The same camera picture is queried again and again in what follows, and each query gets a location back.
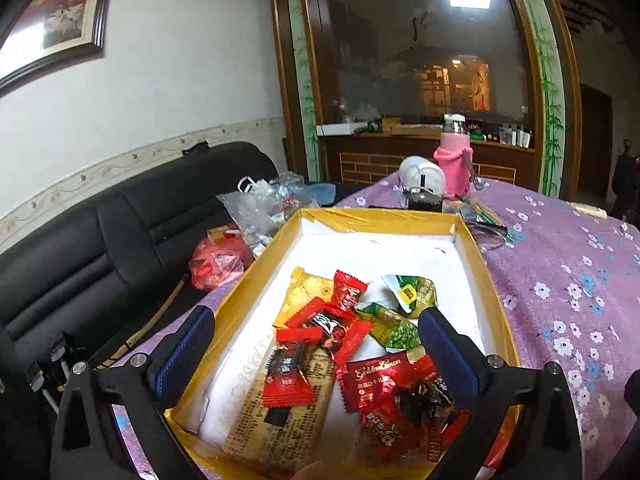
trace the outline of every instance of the purple tablecloth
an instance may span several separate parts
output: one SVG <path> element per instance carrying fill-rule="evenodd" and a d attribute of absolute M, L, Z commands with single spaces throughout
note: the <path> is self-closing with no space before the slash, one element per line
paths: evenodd
<path fill-rule="evenodd" d="M 404 203 L 396 174 L 338 206 L 397 207 Z M 522 365 L 558 361 L 574 396 L 586 456 L 586 480 L 597 478 L 617 453 L 635 416 L 623 399 L 640 368 L 640 235 L 631 225 L 574 211 L 566 202 L 489 181 L 478 197 L 512 229 L 513 244 L 484 252 L 511 325 Z M 215 310 L 229 283 L 201 303 Z M 188 315 L 144 343 L 151 352 Z M 143 478 L 155 479 L 124 410 L 118 423 Z M 205 471 L 208 478 L 219 476 Z"/>

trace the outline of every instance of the doorway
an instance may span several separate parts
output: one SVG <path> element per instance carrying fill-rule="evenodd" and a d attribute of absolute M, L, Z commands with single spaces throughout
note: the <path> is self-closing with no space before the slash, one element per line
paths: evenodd
<path fill-rule="evenodd" d="M 582 153 L 578 193 L 582 202 L 602 207 L 606 204 L 613 144 L 611 97 L 591 86 L 580 84 L 582 101 Z"/>

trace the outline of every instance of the blue gripper pad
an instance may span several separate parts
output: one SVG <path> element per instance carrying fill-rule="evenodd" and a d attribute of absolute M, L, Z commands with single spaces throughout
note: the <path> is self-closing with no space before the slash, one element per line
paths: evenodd
<path fill-rule="evenodd" d="M 198 305 L 177 332 L 166 335 L 151 353 L 146 380 L 161 411 L 180 400 L 193 373 L 213 340 L 213 312 Z"/>
<path fill-rule="evenodd" d="M 420 314 L 418 334 L 456 408 L 473 413 L 488 380 L 482 352 L 471 339 L 456 332 L 434 306 Z"/>

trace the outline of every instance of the pink water bottle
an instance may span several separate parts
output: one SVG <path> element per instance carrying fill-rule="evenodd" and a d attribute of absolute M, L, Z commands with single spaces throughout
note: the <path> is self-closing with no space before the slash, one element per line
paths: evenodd
<path fill-rule="evenodd" d="M 433 158 L 447 179 L 447 194 L 465 196 L 469 192 L 471 174 L 465 157 L 471 161 L 472 155 L 464 115 L 445 114 L 440 146 L 433 153 Z"/>

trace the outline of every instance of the sofa cushion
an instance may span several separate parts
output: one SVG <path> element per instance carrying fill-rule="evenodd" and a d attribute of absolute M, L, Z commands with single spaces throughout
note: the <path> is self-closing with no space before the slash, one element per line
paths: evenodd
<path fill-rule="evenodd" d="M 216 195 L 245 175 L 276 174 L 247 142 L 197 150 L 84 200 L 0 254 L 0 324 L 19 366 L 46 368 L 60 332 L 85 358 L 123 344 L 171 293 L 207 229 L 229 220 Z"/>

